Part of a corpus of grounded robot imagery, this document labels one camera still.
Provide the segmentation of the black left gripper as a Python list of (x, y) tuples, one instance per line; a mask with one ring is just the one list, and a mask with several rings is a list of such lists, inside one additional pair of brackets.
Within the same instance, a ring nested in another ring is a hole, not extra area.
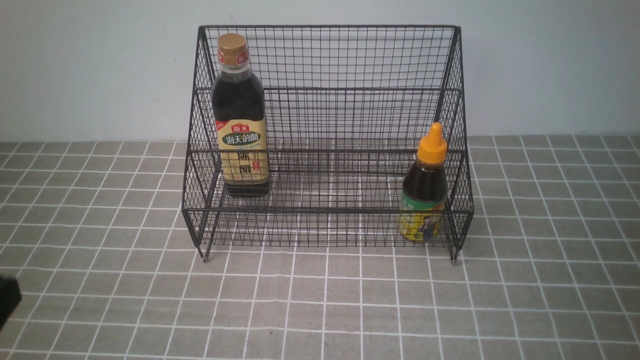
[(0, 330), (22, 301), (19, 282), (15, 277), (0, 278)]

